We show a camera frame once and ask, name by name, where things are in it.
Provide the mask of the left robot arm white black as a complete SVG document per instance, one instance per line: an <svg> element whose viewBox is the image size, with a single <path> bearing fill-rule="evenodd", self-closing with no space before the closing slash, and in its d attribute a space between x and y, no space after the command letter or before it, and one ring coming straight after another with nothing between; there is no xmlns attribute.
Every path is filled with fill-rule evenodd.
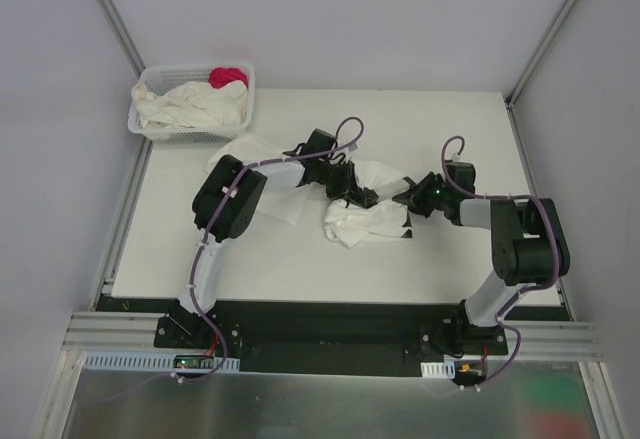
<svg viewBox="0 0 640 439"><path fill-rule="evenodd" d="M378 202L376 192L358 184L355 165L346 158L355 145L355 140L341 145L336 135L316 129L277 159L243 162L230 154L222 156L192 202L202 236L185 288L167 312L170 325L188 347L202 347L210 339L212 326L204 317L216 302L223 258L231 242L248 229L266 189L319 184L332 200L364 208Z"/></svg>

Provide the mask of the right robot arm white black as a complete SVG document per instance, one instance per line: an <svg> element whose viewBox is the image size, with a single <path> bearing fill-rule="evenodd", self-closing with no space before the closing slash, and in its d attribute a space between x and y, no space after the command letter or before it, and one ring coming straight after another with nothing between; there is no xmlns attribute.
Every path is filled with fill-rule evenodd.
<svg viewBox="0 0 640 439"><path fill-rule="evenodd" d="M475 194L475 167L446 160L393 197L425 218L439 211L452 224L490 232L492 272L461 301L441 338L461 353L473 353L495 334L504 318L530 292L555 284L568 272L569 251L551 199L488 198Z"/></svg>

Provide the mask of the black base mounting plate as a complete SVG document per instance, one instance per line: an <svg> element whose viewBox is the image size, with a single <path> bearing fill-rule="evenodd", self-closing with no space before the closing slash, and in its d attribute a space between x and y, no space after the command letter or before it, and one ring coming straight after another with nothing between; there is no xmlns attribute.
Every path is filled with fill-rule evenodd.
<svg viewBox="0 0 640 439"><path fill-rule="evenodd" d="M157 313L157 348L236 359L257 373L416 377L424 363L508 352L503 328L453 304L219 300L205 318L175 299L102 298L100 312Z"/></svg>

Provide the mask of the red garment in basket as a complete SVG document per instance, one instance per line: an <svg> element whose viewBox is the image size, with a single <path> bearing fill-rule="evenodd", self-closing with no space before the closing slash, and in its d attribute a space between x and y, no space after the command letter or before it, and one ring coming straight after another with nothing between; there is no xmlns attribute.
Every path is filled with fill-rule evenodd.
<svg viewBox="0 0 640 439"><path fill-rule="evenodd" d="M208 77L208 83L214 89L221 89L226 85L240 81L246 88L249 88L249 78L246 73L236 67L216 67Z"/></svg>

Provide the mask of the cream clothes in basket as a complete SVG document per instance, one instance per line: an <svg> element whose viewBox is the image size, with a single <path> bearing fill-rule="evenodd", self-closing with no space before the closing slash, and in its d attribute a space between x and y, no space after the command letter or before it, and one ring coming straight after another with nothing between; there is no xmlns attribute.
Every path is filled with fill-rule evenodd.
<svg viewBox="0 0 640 439"><path fill-rule="evenodd" d="M242 123L248 89L240 81L221 89L208 82L190 81L158 95L146 85L136 84L131 97L143 128L217 129Z"/></svg>

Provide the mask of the white plastic laundry basket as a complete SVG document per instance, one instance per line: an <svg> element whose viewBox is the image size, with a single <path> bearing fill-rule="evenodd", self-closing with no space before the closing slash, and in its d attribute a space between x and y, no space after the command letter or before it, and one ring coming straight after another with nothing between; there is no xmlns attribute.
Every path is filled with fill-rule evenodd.
<svg viewBox="0 0 640 439"><path fill-rule="evenodd" d="M131 89L127 127L153 142L231 140L251 124L255 86L246 62L151 66Z"/></svg>

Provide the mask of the right aluminium frame post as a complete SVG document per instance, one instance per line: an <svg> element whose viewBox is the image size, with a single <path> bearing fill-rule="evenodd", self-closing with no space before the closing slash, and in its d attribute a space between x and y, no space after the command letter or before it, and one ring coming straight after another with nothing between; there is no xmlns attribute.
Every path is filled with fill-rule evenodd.
<svg viewBox="0 0 640 439"><path fill-rule="evenodd" d="M562 0L552 16L549 24L537 42L531 56L510 92L505 96L505 105L512 110L523 95L529 83L533 80L537 70L551 52L556 40L577 10L581 0Z"/></svg>

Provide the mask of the aluminium frame post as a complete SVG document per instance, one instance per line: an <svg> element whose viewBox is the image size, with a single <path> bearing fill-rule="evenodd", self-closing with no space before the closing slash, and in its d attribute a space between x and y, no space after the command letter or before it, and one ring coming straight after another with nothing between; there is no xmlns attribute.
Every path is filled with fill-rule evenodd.
<svg viewBox="0 0 640 439"><path fill-rule="evenodd" d="M127 62L136 76L139 77L145 69L145 64L114 0L95 1L98 4L117 43L119 44Z"/></svg>
<svg viewBox="0 0 640 439"><path fill-rule="evenodd" d="M552 16L549 24L537 42L531 56L510 92L505 96L505 105L512 110L523 95L529 83L533 80L537 70L551 52L556 40L577 10L581 0L562 0Z"/></svg>

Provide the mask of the aluminium rail front right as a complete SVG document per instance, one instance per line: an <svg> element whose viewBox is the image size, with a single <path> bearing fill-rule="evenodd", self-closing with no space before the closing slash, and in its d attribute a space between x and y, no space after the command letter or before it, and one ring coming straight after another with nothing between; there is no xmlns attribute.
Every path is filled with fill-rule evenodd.
<svg viewBox="0 0 640 439"><path fill-rule="evenodd" d="M507 321L509 351L517 329L521 345L516 358L530 362L602 362L604 351L596 326L574 321Z"/></svg>

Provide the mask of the aluminium rail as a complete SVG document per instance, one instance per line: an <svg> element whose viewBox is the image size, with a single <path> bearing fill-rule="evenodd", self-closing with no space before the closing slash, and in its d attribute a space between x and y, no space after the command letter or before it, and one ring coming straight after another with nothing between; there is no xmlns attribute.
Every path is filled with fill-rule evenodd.
<svg viewBox="0 0 640 439"><path fill-rule="evenodd" d="M75 312L67 328L66 350L153 349L157 313Z"/></svg>
<svg viewBox="0 0 640 439"><path fill-rule="evenodd" d="M530 362L602 362L604 351L596 326L574 321L507 321L509 351L517 329L521 345L516 358Z"/></svg>

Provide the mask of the aluminium rail front left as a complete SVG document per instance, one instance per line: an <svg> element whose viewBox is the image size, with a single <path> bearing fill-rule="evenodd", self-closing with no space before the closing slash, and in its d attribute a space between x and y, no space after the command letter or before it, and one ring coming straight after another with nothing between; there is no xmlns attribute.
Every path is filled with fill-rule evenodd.
<svg viewBox="0 0 640 439"><path fill-rule="evenodd" d="M153 349L157 313L75 312L67 328L66 350Z"/></svg>

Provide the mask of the left aluminium frame post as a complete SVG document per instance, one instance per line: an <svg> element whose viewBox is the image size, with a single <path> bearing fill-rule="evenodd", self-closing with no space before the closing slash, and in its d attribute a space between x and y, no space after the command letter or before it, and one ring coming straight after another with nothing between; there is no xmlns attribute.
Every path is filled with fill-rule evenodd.
<svg viewBox="0 0 640 439"><path fill-rule="evenodd" d="M98 4L117 43L119 44L127 62L136 76L139 77L145 69L145 64L114 0L95 1Z"/></svg>

